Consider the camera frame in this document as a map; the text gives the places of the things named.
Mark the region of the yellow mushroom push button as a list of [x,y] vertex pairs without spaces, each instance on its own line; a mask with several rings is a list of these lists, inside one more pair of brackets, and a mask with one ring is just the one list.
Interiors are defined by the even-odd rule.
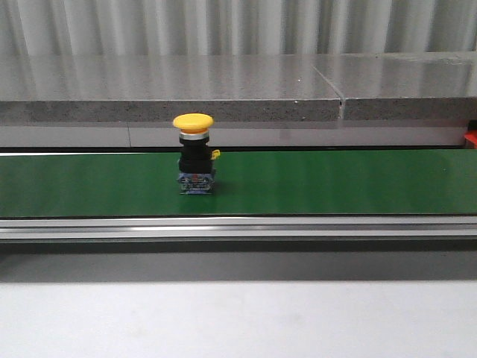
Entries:
[[218,149],[208,146],[209,128],[214,120],[204,113],[186,113],[173,119],[173,126],[180,130],[182,144],[178,161],[178,183],[182,194],[207,195],[215,183],[215,160],[220,157]]

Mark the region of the green conveyor belt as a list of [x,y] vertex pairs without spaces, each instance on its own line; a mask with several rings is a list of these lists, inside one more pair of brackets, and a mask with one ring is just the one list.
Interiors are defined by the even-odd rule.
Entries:
[[183,195],[177,153],[3,156],[1,216],[473,214],[476,152],[231,151]]

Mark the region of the grey stone slab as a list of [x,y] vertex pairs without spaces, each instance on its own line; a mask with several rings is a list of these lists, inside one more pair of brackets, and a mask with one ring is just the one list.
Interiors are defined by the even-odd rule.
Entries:
[[4,56],[9,123],[431,121],[476,118],[476,55]]

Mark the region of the red plastic part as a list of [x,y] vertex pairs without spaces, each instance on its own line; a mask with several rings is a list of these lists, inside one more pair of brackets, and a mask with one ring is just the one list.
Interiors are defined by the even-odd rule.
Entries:
[[466,149],[477,149],[477,120],[471,120],[464,134],[464,147]]

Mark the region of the white curtain backdrop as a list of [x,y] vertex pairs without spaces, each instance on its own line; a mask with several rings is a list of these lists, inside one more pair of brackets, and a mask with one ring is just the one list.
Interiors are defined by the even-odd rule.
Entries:
[[4,55],[476,49],[474,1],[3,1]]

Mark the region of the aluminium conveyor side rail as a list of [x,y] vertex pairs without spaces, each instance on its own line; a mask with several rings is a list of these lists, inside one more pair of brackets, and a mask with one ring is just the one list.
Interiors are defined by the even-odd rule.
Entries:
[[475,238],[475,216],[186,216],[1,221],[3,244]]

